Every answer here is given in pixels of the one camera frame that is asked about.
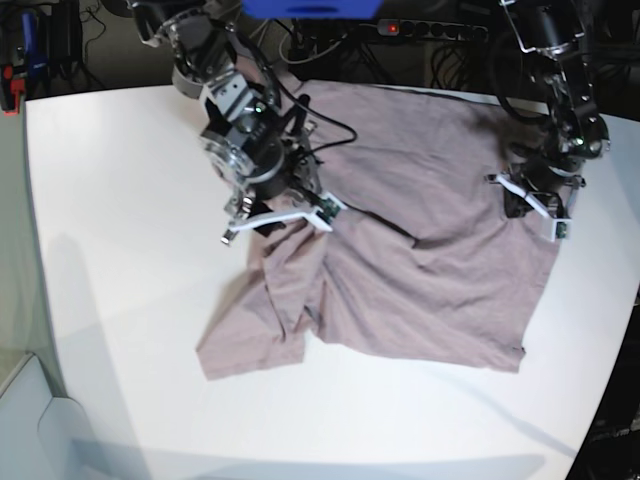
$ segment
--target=black cable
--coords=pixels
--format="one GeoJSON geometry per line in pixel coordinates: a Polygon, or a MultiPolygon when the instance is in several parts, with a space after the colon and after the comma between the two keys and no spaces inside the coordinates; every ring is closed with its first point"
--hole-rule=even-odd
{"type": "Polygon", "coordinates": [[[389,73],[389,71],[387,69],[385,69],[382,66],[382,64],[380,63],[380,60],[378,60],[378,57],[376,57],[375,54],[373,53],[373,50],[371,50],[371,47],[366,43],[363,43],[362,47],[369,54],[369,56],[373,60],[374,68],[376,68],[378,70],[378,72],[380,73],[380,75],[382,75],[384,80],[387,83],[390,83],[391,85],[396,85],[396,81],[394,80],[393,76],[389,73]]]}
{"type": "Polygon", "coordinates": [[[84,44],[84,55],[83,55],[82,58],[83,58],[83,62],[86,64],[89,61],[89,45],[92,42],[95,42],[96,40],[100,39],[100,37],[102,37],[107,32],[107,25],[102,20],[100,20],[96,16],[96,14],[92,10],[90,10],[89,8],[87,8],[85,10],[85,12],[88,13],[89,16],[93,20],[95,20],[96,22],[98,22],[102,26],[102,30],[100,31],[100,33],[98,35],[96,35],[95,37],[87,40],[87,42],[84,44]]]}
{"type": "Polygon", "coordinates": [[[431,73],[433,75],[433,77],[431,78],[431,88],[438,87],[444,89],[443,84],[440,82],[440,70],[444,66],[445,62],[453,56],[453,48],[455,48],[453,45],[445,44],[441,45],[433,51],[430,61],[431,73]],[[436,59],[440,54],[442,54],[442,58],[440,58],[436,63],[436,59]]]}
{"type": "Polygon", "coordinates": [[[259,48],[256,47],[256,45],[251,41],[251,39],[249,39],[245,34],[243,34],[242,32],[239,32],[239,31],[236,32],[236,35],[238,36],[238,40],[245,47],[247,47],[251,51],[251,53],[254,56],[255,60],[258,62],[258,65],[262,68],[262,70],[269,77],[269,80],[279,89],[279,91],[282,91],[282,93],[284,93],[285,97],[287,97],[289,100],[291,100],[294,103],[294,105],[298,106],[299,108],[301,108],[302,110],[307,112],[309,115],[313,115],[314,117],[318,118],[319,120],[322,120],[323,122],[329,123],[331,125],[334,125],[336,127],[341,128],[343,130],[346,130],[347,132],[349,132],[351,134],[351,138],[347,138],[345,140],[339,140],[339,141],[336,141],[336,142],[327,143],[327,144],[321,145],[319,147],[316,147],[313,150],[311,150],[311,152],[310,152],[311,154],[314,154],[314,153],[319,152],[321,150],[325,150],[327,148],[337,147],[339,145],[346,145],[348,143],[353,143],[358,139],[358,132],[356,132],[349,125],[346,125],[346,124],[344,124],[342,122],[339,122],[338,120],[335,120],[335,119],[333,119],[331,117],[327,117],[326,115],[323,115],[322,113],[317,112],[313,108],[301,103],[295,97],[295,95],[293,95],[289,90],[287,90],[287,88],[282,84],[282,82],[280,82],[280,79],[278,79],[278,77],[273,72],[273,69],[269,65],[269,62],[268,62],[267,58],[264,56],[264,53],[262,53],[262,51],[259,48]]]}
{"type": "Polygon", "coordinates": [[[280,25],[283,29],[285,29],[285,30],[287,31],[287,33],[289,34],[289,36],[290,36],[292,39],[294,39],[294,38],[295,38],[295,35],[294,35],[294,33],[293,33],[293,30],[291,30],[289,27],[287,27],[287,25],[286,25],[284,22],[282,22],[282,21],[278,20],[277,18],[276,18],[273,22],[274,22],[275,24],[277,24],[277,25],[280,25]]]}
{"type": "Polygon", "coordinates": [[[507,97],[504,95],[502,88],[500,87],[500,83],[498,82],[498,76],[496,73],[496,63],[498,59],[498,54],[502,50],[504,44],[513,36],[513,33],[509,30],[503,32],[498,38],[496,38],[493,46],[489,50],[489,59],[488,59],[488,74],[489,74],[489,83],[493,88],[493,93],[498,98],[498,102],[500,102],[500,106],[512,117],[518,120],[520,123],[525,125],[544,125],[548,117],[547,115],[537,115],[535,117],[529,117],[526,115],[522,115],[515,108],[511,106],[507,97]]]}
{"type": "Polygon", "coordinates": [[[383,79],[381,80],[382,77],[380,77],[378,71],[373,66],[373,60],[369,58],[369,56],[364,51],[364,48],[362,47],[362,44],[360,42],[356,43],[356,49],[358,50],[358,54],[360,55],[360,58],[363,60],[365,67],[367,67],[367,69],[373,76],[373,81],[378,83],[384,83],[384,80],[383,79]]]}
{"type": "Polygon", "coordinates": [[[96,82],[98,86],[103,90],[107,90],[107,87],[105,86],[105,84],[102,83],[102,81],[100,81],[100,79],[96,77],[93,73],[91,73],[91,70],[89,70],[89,68],[83,62],[80,62],[79,66],[80,66],[80,70],[82,70],[82,73],[84,73],[85,77],[96,82]]]}

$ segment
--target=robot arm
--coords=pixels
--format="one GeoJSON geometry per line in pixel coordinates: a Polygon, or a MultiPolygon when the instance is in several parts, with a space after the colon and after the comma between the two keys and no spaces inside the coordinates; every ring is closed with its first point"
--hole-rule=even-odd
{"type": "Polygon", "coordinates": [[[598,113],[586,63],[579,48],[584,36],[572,0],[500,0],[523,54],[536,56],[533,80],[544,89],[549,116],[523,117],[498,95],[501,105],[523,123],[538,124],[545,132],[537,148],[512,145],[524,162],[512,165],[498,177],[505,187],[508,217],[522,217],[532,209],[550,218],[551,240],[567,235],[570,219],[558,192],[564,186],[575,192],[585,185],[580,176],[586,160],[609,149],[607,126],[598,113]]]}
{"type": "MultiPolygon", "coordinates": [[[[306,114],[323,116],[309,109],[309,97],[295,99],[283,89],[262,53],[233,24],[211,18],[204,0],[130,1],[142,41],[171,44],[174,84],[198,98],[209,116],[201,134],[203,147],[233,189],[225,208],[231,220],[222,241],[229,244],[245,229],[268,235],[297,218],[330,231],[346,207],[323,191],[318,180],[319,162],[308,139],[313,128],[307,126],[306,114]],[[281,91],[294,101],[287,112],[281,111],[281,91]],[[292,207],[272,211],[265,202],[283,194],[292,207]]],[[[584,161],[608,147],[607,128],[579,52],[584,32],[572,0],[499,1],[522,52],[539,60],[533,78],[547,92],[550,114],[523,117],[498,95],[512,116],[540,125],[545,139],[537,148],[513,145],[525,161],[489,180],[504,187],[508,217],[535,210],[552,220],[551,239],[563,238],[570,220],[558,192],[569,186],[575,193],[583,186],[584,161]]],[[[351,131],[352,140],[357,137],[353,129],[332,123],[351,131]]]]}
{"type": "Polygon", "coordinates": [[[233,24],[211,18],[203,6],[200,0],[131,4],[142,41],[171,44],[174,85],[198,98],[209,117],[202,146],[233,191],[223,243],[242,230],[268,235],[299,218],[331,231],[346,207],[320,185],[308,139],[313,128],[306,115],[315,113],[309,97],[293,98],[294,106],[282,111],[281,84],[262,54],[233,24]],[[281,196],[287,206],[271,210],[266,202],[281,196]]]}

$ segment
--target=wire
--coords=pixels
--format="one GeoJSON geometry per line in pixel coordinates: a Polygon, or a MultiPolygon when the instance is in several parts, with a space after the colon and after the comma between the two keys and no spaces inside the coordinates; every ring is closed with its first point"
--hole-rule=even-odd
{"type": "Polygon", "coordinates": [[[264,39],[267,36],[267,32],[269,32],[269,28],[271,28],[271,23],[269,23],[264,30],[262,30],[262,34],[260,35],[260,38],[258,39],[258,48],[262,47],[262,43],[264,42],[264,39]]]}
{"type": "Polygon", "coordinates": [[[265,29],[271,20],[263,21],[258,28],[256,28],[252,33],[249,34],[249,38],[254,38],[258,35],[263,29],[265,29]]]}
{"type": "Polygon", "coordinates": [[[287,41],[287,38],[290,37],[290,35],[287,33],[284,37],[282,37],[282,40],[280,41],[280,45],[278,46],[278,53],[280,54],[280,59],[286,63],[287,65],[304,65],[305,63],[310,63],[310,62],[314,62],[316,60],[318,60],[319,58],[322,58],[326,55],[329,55],[331,52],[333,52],[336,48],[338,48],[341,44],[342,41],[347,38],[348,34],[344,34],[340,40],[338,40],[336,43],[334,43],[333,45],[331,45],[329,48],[327,48],[326,50],[323,50],[321,53],[318,53],[317,55],[314,55],[312,57],[309,58],[305,58],[303,60],[289,60],[284,52],[282,51],[282,49],[284,48],[284,44],[287,41]]]}
{"type": "Polygon", "coordinates": [[[338,120],[335,120],[335,119],[333,119],[331,117],[327,117],[326,115],[323,115],[322,113],[314,110],[313,108],[309,107],[308,105],[305,105],[304,103],[300,102],[295,97],[295,95],[293,95],[282,84],[282,82],[278,79],[278,77],[274,74],[273,69],[269,65],[269,61],[264,56],[264,53],[262,53],[262,50],[260,50],[258,47],[256,47],[256,45],[251,41],[251,39],[248,38],[243,33],[237,32],[237,35],[238,35],[238,39],[240,40],[240,42],[243,43],[245,45],[245,47],[247,47],[251,51],[251,53],[253,54],[254,58],[258,61],[259,64],[262,65],[262,69],[267,73],[267,75],[269,76],[269,79],[273,82],[273,84],[280,91],[282,91],[282,93],[284,93],[285,97],[287,97],[289,100],[291,100],[294,103],[294,105],[296,105],[298,108],[301,108],[302,110],[307,112],[309,115],[313,115],[317,119],[322,120],[323,122],[329,123],[331,125],[334,125],[334,126],[336,126],[338,128],[341,128],[342,130],[345,130],[345,131],[347,131],[347,132],[349,132],[351,134],[350,138],[347,138],[347,139],[344,139],[344,140],[338,140],[336,142],[326,143],[324,145],[320,145],[319,147],[316,147],[315,149],[311,150],[310,154],[315,154],[316,152],[319,152],[321,150],[326,150],[327,148],[332,148],[332,147],[337,147],[339,145],[346,145],[348,143],[353,143],[358,139],[358,132],[356,132],[355,129],[353,129],[349,125],[346,125],[346,124],[344,124],[342,122],[339,122],[338,120]]]}
{"type": "Polygon", "coordinates": [[[537,115],[535,117],[529,117],[526,115],[522,115],[515,108],[511,106],[507,97],[504,95],[502,88],[500,87],[500,83],[498,82],[498,76],[496,73],[496,64],[498,59],[498,54],[502,49],[503,45],[506,43],[509,38],[512,36],[512,32],[507,30],[502,33],[496,40],[491,50],[489,51],[489,59],[488,59],[488,74],[489,74],[489,83],[493,88],[493,93],[498,98],[498,102],[500,106],[514,119],[518,120],[520,123],[525,125],[544,125],[548,121],[547,115],[537,115]]]}
{"type": "Polygon", "coordinates": [[[280,27],[282,27],[283,29],[285,29],[285,30],[287,31],[287,33],[288,33],[289,35],[291,35],[291,38],[295,38],[295,35],[294,35],[294,33],[293,33],[293,30],[291,30],[289,27],[287,27],[287,25],[286,25],[284,22],[282,22],[282,21],[280,21],[280,20],[278,20],[278,19],[276,18],[276,19],[274,20],[274,23],[275,23],[276,25],[279,25],[279,26],[280,26],[280,27]]]}
{"type": "Polygon", "coordinates": [[[362,46],[373,59],[374,67],[378,69],[378,72],[380,72],[380,75],[383,76],[385,81],[387,83],[390,83],[391,85],[395,85],[396,81],[393,79],[391,74],[382,66],[382,64],[380,63],[380,60],[378,60],[378,57],[376,57],[375,54],[373,53],[373,50],[371,50],[371,47],[366,43],[364,43],[362,46]]]}
{"type": "Polygon", "coordinates": [[[100,31],[100,33],[98,35],[96,35],[95,37],[90,38],[89,40],[87,40],[87,43],[84,44],[84,55],[83,55],[82,59],[83,59],[83,62],[85,64],[87,64],[87,63],[89,63],[89,45],[91,45],[91,43],[95,42],[96,40],[100,39],[100,37],[102,37],[107,32],[107,25],[102,20],[100,20],[96,16],[94,11],[89,9],[89,7],[87,7],[85,12],[88,13],[89,16],[93,20],[95,20],[96,22],[98,22],[102,26],[102,30],[100,31]]]}

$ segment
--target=pink cloth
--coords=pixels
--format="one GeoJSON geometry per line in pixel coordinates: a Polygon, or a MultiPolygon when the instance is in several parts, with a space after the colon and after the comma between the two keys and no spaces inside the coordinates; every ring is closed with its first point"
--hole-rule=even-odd
{"type": "MultiPolygon", "coordinates": [[[[536,133],[450,98],[328,82],[301,93],[358,130],[319,154],[323,186],[357,210],[331,234],[298,222],[254,238],[245,288],[198,348],[207,378],[301,362],[309,329],[367,354],[517,371],[558,246],[537,216],[507,220],[483,177],[536,133]]],[[[321,124],[313,140],[343,136],[321,124]]]]}

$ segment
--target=white table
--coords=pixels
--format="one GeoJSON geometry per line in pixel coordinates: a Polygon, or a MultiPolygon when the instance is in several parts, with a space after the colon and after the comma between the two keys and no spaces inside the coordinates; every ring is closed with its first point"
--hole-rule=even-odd
{"type": "Polygon", "coordinates": [[[640,125],[607,118],[612,157],[586,168],[518,375],[310,336],[301,365],[207,382],[195,347],[231,298],[248,237],[231,250],[218,241],[228,190],[196,141],[198,105],[156,87],[33,101],[27,118],[53,328],[69,394],[100,440],[84,445],[87,458],[102,448],[109,460],[96,469],[279,480],[568,472],[640,281],[638,205],[617,173],[629,162],[638,172],[640,125]]]}

